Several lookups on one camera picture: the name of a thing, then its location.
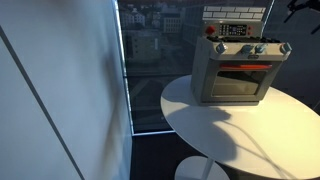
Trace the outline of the blue knob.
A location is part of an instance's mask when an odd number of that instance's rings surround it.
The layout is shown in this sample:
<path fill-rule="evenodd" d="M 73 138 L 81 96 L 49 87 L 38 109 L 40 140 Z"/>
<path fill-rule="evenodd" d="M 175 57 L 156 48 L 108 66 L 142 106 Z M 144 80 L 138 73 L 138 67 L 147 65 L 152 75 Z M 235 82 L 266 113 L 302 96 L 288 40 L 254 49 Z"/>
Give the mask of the blue knob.
<path fill-rule="evenodd" d="M 283 43 L 281 46 L 280 46 L 280 51 L 283 53 L 283 54 L 288 54 L 292 51 L 292 47 L 289 43 Z"/>
<path fill-rule="evenodd" d="M 263 52 L 265 51 L 266 47 L 267 47 L 267 44 L 266 44 L 266 43 L 258 44 L 258 45 L 255 47 L 255 53 L 256 53 L 256 54 L 263 53 Z"/>
<path fill-rule="evenodd" d="M 224 53 L 226 50 L 227 50 L 227 46 L 226 46 L 224 43 L 219 43 L 219 44 L 216 46 L 216 51 L 217 51 L 219 54 Z"/>
<path fill-rule="evenodd" d="M 250 54 L 253 48 L 254 48 L 254 46 L 250 45 L 250 44 L 243 45 L 241 48 L 241 53 L 242 54 Z"/>

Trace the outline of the red round timer knob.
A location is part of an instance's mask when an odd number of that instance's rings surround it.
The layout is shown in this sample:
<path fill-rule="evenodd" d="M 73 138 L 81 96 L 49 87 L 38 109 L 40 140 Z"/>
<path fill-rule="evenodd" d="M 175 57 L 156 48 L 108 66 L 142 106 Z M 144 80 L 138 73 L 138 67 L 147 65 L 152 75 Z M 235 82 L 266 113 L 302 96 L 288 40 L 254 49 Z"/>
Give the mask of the red round timer knob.
<path fill-rule="evenodd" d="M 210 25 L 206 28 L 205 33 L 207 35 L 212 35 L 216 32 L 216 28 L 213 25 Z"/>

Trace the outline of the grey toy oven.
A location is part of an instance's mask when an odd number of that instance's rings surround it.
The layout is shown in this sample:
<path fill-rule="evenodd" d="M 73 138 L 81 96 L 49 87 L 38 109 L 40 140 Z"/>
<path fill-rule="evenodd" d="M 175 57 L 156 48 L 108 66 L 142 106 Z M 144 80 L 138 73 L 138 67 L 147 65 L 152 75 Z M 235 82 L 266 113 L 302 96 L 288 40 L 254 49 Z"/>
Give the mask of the grey toy oven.
<path fill-rule="evenodd" d="M 283 54 L 279 40 L 262 36 L 263 7 L 206 6 L 202 14 L 202 35 L 197 39 L 191 92 L 200 105 L 256 105 L 266 95 L 282 63 L 290 55 Z M 216 32 L 207 35 L 213 25 Z M 227 50 L 219 54 L 216 46 L 224 43 Z M 263 53 L 255 47 L 266 43 Z M 253 45 L 250 54 L 242 54 L 243 45 Z M 222 70 L 221 64 L 272 65 L 267 70 Z"/>

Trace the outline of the white round table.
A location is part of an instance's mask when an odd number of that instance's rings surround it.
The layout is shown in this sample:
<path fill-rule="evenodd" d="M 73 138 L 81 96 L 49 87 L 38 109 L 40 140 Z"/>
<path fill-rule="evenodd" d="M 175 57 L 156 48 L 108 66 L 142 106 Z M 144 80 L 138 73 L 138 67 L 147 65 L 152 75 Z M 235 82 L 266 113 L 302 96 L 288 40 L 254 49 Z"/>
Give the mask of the white round table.
<path fill-rule="evenodd" d="M 200 106 L 183 76 L 164 88 L 161 109 L 184 141 L 223 165 L 275 179 L 320 176 L 320 117 L 277 89 L 256 106 Z"/>

